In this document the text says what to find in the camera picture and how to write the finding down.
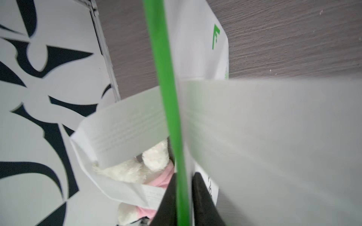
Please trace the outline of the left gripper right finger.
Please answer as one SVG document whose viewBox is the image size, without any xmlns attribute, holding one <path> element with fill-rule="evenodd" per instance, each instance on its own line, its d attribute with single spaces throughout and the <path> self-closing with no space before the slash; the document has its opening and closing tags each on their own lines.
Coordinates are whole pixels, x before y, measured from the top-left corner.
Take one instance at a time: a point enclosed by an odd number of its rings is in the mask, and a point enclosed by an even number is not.
<svg viewBox="0 0 362 226">
<path fill-rule="evenodd" d="M 192 178 L 192 199 L 195 226 L 226 226 L 199 172 Z"/>
</svg>

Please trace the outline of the white green paper bag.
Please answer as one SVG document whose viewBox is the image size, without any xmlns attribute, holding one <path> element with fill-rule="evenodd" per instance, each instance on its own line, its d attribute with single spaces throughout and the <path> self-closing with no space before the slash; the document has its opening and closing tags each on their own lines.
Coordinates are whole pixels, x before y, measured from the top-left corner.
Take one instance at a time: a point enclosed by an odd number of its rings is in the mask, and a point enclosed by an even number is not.
<svg viewBox="0 0 362 226">
<path fill-rule="evenodd" d="M 178 226 L 195 226 L 199 172 L 253 226 L 362 223 L 361 1 L 143 1 L 158 86 L 86 117 L 71 136 L 108 198 L 158 210 L 166 189 L 93 171 L 163 140 Z"/>
</svg>

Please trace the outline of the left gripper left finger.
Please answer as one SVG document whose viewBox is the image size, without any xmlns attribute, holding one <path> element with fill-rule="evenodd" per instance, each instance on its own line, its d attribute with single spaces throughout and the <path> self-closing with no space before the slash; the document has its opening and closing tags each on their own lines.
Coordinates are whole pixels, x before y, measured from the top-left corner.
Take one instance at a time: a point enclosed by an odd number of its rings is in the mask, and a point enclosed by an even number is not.
<svg viewBox="0 0 362 226">
<path fill-rule="evenodd" d="M 170 183 L 166 189 L 165 195 L 160 203 L 156 215 L 152 219 L 150 226 L 176 226 L 177 211 L 176 211 L 176 178 L 174 173 Z"/>
</svg>

